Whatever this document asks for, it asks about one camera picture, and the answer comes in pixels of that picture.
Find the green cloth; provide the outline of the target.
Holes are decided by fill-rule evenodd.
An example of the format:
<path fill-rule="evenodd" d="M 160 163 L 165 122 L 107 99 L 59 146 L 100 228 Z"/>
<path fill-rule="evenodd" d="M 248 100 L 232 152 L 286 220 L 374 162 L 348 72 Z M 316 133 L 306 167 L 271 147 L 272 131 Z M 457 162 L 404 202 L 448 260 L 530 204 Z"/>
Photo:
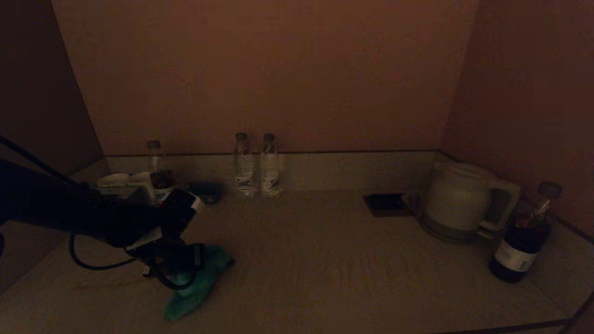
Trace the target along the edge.
<path fill-rule="evenodd" d="M 201 270 L 192 278 L 190 271 L 182 271 L 168 277 L 175 285 L 184 285 L 191 281 L 186 289 L 174 290 L 165 309 L 165 319 L 176 321 L 196 309 L 208 298 L 219 276 L 235 263 L 233 256 L 218 245 L 206 245 Z"/>

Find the dark drink bottle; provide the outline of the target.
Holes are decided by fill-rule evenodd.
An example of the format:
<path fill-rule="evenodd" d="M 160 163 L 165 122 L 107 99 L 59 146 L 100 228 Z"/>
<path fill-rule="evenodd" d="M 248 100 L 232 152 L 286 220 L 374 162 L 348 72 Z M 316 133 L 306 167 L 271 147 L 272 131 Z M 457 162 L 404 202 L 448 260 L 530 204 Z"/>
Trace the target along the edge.
<path fill-rule="evenodd" d="M 514 215 L 489 262 L 494 277 L 507 283 L 524 279 L 551 235 L 552 224 L 547 221 L 547 215 L 551 202 L 558 199 L 562 191 L 560 184 L 541 182 L 534 207 Z"/>

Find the amber tea bottle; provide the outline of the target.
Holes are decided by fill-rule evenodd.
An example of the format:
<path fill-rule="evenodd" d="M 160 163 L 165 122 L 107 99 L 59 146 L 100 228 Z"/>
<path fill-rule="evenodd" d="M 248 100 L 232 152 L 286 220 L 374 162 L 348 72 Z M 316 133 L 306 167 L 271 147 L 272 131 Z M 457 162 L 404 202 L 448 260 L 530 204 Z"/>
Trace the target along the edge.
<path fill-rule="evenodd" d="M 171 169 L 169 158 L 161 149 L 161 142 L 159 140 L 149 140 L 147 148 L 149 151 L 148 172 L 155 193 L 155 203 L 161 205 L 175 188 L 176 178 L 174 171 Z"/>

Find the kettle base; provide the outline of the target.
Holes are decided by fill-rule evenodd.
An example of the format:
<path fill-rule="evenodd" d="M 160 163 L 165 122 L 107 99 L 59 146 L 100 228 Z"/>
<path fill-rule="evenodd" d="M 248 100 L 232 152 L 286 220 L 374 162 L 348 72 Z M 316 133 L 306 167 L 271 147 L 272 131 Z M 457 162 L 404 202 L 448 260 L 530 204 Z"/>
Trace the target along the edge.
<path fill-rule="evenodd" d="M 429 233 L 429 235 L 450 244 L 471 244 L 480 238 L 494 241 L 497 237 L 495 233 L 483 229 L 469 231 L 456 230 L 440 224 L 425 213 L 423 205 L 418 207 L 415 217 L 420 226 Z"/>

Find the clear water bottle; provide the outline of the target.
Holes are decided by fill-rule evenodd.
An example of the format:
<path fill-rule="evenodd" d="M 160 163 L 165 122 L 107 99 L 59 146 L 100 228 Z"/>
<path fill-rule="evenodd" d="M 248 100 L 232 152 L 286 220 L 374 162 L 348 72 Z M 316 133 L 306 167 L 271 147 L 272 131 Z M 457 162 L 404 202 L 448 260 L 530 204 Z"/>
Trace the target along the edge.
<path fill-rule="evenodd" d="M 274 197 L 280 193 L 278 148 L 272 133 L 263 136 L 264 145 L 259 155 L 261 190 L 263 195 Z"/>
<path fill-rule="evenodd" d="M 254 155 L 246 133 L 236 133 L 234 151 L 235 183 L 237 191 L 248 198 L 255 195 L 254 188 Z"/>

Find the black socket panel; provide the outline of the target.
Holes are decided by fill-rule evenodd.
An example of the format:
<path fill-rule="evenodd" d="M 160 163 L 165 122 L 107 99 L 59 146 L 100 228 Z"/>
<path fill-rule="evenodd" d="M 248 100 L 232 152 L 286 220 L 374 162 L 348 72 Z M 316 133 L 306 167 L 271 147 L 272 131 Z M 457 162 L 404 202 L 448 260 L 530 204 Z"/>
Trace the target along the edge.
<path fill-rule="evenodd" d="M 403 193 L 375 193 L 363 196 L 373 217 L 409 217 L 413 211 L 404 201 Z"/>

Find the small teal tray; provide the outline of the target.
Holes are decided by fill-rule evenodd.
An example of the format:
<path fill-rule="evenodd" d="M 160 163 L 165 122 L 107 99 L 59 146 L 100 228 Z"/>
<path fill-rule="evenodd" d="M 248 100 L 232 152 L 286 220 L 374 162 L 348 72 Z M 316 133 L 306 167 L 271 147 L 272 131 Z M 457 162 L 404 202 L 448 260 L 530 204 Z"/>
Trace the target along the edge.
<path fill-rule="evenodd" d="M 215 182 L 193 181 L 187 183 L 187 191 L 199 197 L 206 205 L 214 205 L 221 201 L 223 186 Z"/>

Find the white electric kettle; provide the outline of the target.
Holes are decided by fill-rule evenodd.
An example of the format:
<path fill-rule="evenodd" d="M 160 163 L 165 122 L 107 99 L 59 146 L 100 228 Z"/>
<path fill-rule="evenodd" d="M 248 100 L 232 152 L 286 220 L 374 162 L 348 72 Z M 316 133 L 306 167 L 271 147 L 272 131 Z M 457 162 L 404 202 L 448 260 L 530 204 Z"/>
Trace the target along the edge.
<path fill-rule="evenodd" d="M 462 163 L 439 164 L 422 197 L 425 213 L 456 230 L 503 230 L 520 196 L 520 186 Z"/>

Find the white cup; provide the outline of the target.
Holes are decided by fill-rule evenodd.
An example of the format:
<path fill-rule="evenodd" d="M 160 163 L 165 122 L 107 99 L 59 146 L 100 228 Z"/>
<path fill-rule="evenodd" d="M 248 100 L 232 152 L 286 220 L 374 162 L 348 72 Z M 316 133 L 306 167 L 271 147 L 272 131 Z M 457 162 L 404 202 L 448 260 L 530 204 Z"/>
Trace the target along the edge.
<path fill-rule="evenodd" d="M 100 178 L 96 184 L 99 188 L 126 187 L 129 178 L 128 173 L 114 173 Z"/>

